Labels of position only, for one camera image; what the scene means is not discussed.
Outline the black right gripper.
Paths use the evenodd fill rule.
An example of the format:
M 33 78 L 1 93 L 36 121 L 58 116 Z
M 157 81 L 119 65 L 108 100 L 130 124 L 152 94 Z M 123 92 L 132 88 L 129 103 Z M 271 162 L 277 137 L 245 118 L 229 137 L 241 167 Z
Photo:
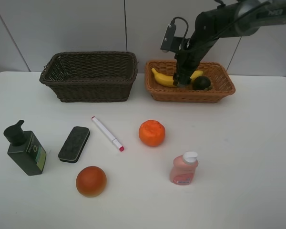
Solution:
M 197 36 L 188 39 L 188 46 L 184 47 L 185 51 L 178 51 L 175 54 L 176 72 L 173 75 L 173 85 L 185 87 L 191 83 L 191 76 L 197 69 L 200 61 L 205 57 L 209 50 L 217 42 L 217 38 L 207 41 Z

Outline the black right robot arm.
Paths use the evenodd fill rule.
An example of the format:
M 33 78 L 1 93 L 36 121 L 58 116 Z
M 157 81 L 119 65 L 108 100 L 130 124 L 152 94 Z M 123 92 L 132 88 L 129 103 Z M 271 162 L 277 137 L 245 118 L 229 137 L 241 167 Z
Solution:
M 240 0 L 238 3 L 200 13 L 195 31 L 176 52 L 174 85 L 190 83 L 200 61 L 220 38 L 251 36 L 259 28 L 286 24 L 286 0 Z

